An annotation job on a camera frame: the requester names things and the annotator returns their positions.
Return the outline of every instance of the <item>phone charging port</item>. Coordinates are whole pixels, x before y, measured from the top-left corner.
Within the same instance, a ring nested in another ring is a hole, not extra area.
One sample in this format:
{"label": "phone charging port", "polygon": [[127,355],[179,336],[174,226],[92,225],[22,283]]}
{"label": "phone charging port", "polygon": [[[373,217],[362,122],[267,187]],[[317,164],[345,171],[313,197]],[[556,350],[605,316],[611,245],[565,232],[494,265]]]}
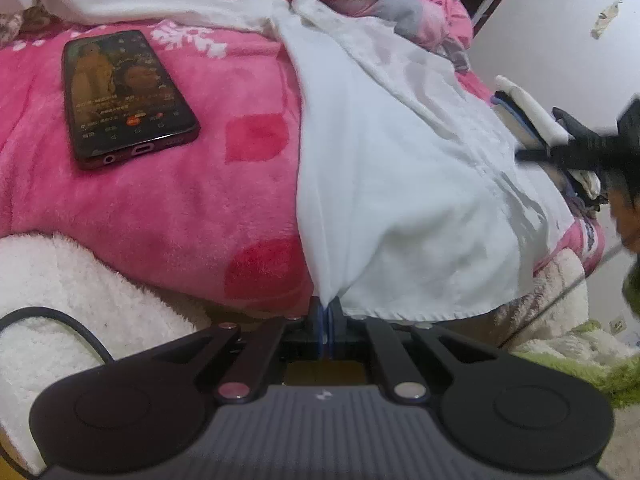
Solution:
{"label": "phone charging port", "polygon": [[154,148],[154,144],[152,142],[148,142],[146,144],[140,144],[136,146],[132,152],[131,156],[142,155],[143,153],[148,153]]}

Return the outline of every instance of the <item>white snowflake pattern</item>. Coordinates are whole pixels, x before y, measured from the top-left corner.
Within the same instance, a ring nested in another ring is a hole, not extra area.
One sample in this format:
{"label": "white snowflake pattern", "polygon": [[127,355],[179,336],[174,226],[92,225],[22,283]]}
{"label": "white snowflake pattern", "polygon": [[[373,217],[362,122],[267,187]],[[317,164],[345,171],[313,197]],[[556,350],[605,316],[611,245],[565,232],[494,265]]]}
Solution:
{"label": "white snowflake pattern", "polygon": [[151,37],[164,45],[165,50],[182,48],[184,42],[191,43],[198,52],[207,57],[225,57],[226,43],[218,43],[206,35],[212,31],[205,27],[178,27],[174,22],[162,22],[151,32]]}

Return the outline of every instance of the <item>gray ribbed surface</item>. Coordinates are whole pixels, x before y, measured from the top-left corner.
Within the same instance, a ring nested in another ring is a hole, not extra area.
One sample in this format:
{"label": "gray ribbed surface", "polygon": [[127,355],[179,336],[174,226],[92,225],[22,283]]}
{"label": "gray ribbed surface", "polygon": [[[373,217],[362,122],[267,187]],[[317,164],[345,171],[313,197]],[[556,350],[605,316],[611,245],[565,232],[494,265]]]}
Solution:
{"label": "gray ribbed surface", "polygon": [[[117,476],[53,468],[42,480],[542,480],[463,455],[427,412],[383,399],[375,386],[272,386],[227,406],[191,448],[164,465]],[[602,480],[594,470],[545,479]]]}

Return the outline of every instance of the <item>red patch on blanket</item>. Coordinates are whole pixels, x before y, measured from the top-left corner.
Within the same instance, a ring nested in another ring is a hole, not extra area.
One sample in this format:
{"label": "red patch on blanket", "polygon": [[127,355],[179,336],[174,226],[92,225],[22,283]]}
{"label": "red patch on blanket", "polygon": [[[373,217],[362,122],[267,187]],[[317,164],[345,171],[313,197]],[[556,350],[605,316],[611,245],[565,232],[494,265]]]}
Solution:
{"label": "red patch on blanket", "polygon": [[226,268],[225,295],[233,300],[284,296],[300,288],[305,274],[299,237],[261,241],[236,254]]}
{"label": "red patch on blanket", "polygon": [[226,163],[270,160],[289,142],[282,114],[255,114],[226,124]]}

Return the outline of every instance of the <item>phone screen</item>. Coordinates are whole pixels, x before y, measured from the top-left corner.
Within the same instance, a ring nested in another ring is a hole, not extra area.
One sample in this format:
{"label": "phone screen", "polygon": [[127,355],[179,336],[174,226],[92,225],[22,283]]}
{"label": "phone screen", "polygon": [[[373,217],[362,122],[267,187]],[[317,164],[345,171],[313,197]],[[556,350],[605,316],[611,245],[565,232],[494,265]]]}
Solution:
{"label": "phone screen", "polygon": [[65,79],[74,147],[81,156],[164,137],[195,123],[138,30],[69,43]]}

